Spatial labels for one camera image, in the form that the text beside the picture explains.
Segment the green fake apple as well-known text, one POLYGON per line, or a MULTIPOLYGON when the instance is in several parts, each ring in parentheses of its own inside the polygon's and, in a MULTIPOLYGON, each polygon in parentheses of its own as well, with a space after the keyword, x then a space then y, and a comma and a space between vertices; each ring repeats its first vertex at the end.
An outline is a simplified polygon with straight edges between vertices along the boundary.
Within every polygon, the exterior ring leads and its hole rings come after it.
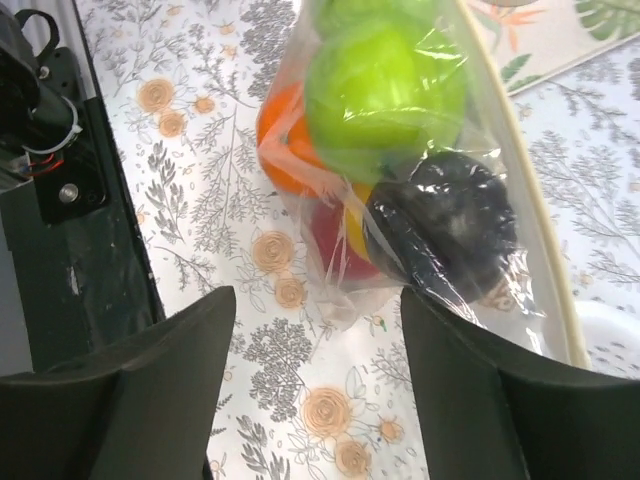
POLYGON ((435 28, 378 17, 327 38, 304 87, 324 165, 374 183, 399 164, 455 145, 466 103, 466 55, 435 28))

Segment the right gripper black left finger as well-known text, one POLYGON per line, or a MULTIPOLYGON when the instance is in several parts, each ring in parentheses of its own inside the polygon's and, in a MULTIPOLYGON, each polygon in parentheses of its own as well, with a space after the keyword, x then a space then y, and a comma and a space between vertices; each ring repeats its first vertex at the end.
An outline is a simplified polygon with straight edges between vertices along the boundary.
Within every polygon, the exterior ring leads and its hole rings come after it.
POLYGON ((236 316, 219 287, 146 330, 1 380, 4 479, 209 479, 236 316))

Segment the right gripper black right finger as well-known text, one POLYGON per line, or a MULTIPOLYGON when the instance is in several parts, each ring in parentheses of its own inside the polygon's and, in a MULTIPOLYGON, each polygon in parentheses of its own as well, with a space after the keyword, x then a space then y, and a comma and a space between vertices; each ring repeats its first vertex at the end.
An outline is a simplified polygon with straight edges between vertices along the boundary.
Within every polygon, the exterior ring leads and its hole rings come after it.
POLYGON ((636 479, 639 383, 540 356, 406 288, 432 479, 636 479))

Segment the clear zip top bag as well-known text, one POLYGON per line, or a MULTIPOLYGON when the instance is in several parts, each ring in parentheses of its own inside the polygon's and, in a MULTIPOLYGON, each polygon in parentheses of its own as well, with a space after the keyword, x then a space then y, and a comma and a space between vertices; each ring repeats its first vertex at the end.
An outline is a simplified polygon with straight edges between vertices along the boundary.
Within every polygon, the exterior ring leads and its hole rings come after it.
POLYGON ((589 366, 534 168, 462 2, 304 2, 257 155, 331 323, 350 326, 408 287, 589 366))

